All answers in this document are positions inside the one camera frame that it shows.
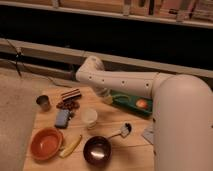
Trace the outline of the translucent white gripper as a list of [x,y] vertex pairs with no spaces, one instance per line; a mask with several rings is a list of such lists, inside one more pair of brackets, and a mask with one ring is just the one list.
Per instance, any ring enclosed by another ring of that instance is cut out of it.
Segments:
[[104,87],[93,87],[93,91],[94,93],[100,97],[100,98],[104,98],[103,101],[110,105],[113,103],[113,98],[110,95],[110,90],[108,88],[104,88]]

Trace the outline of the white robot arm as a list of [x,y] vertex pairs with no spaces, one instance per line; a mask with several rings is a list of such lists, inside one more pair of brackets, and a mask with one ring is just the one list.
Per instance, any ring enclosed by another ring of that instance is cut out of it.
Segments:
[[79,82],[103,96],[117,90],[153,101],[154,171],[213,171],[213,91],[189,74],[107,71],[89,56]]

